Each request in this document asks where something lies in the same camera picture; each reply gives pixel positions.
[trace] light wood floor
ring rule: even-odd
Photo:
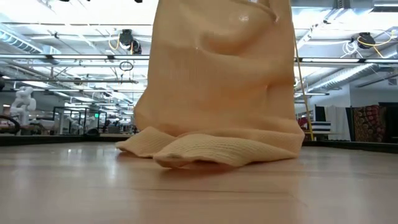
[[[398,155],[168,170],[113,143],[0,147],[0,223],[398,223]]]

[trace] wall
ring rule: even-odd
[[[378,105],[379,102],[398,103],[398,90],[351,89],[353,107]]]
[[[315,105],[317,106],[338,106],[338,107],[350,107],[350,90],[349,85],[341,87],[341,90],[329,91],[328,96],[311,96],[308,99],[308,108],[312,110]],[[305,105],[295,105],[296,113],[305,112]]]

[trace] fabric fold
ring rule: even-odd
[[[298,156],[289,0],[160,0],[143,130],[116,147],[164,167],[233,167]]]

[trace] white robot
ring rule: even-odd
[[[31,97],[33,88],[23,86],[17,91],[17,98],[11,105],[10,114],[18,115],[18,122],[21,126],[29,125],[29,112],[36,110],[36,100]]]
[[[67,120],[69,120],[71,122],[71,126],[77,130],[83,130],[83,123],[84,121],[80,121],[80,124],[77,120],[72,119],[70,116],[67,117]],[[89,129],[90,124],[95,121],[95,117],[89,117],[86,120],[86,130]]]
[[[91,123],[95,121],[95,117],[91,116],[86,120],[86,130],[90,128]]]

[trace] colorful fabric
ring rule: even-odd
[[[385,108],[373,105],[354,108],[355,141],[383,142],[386,132]]]

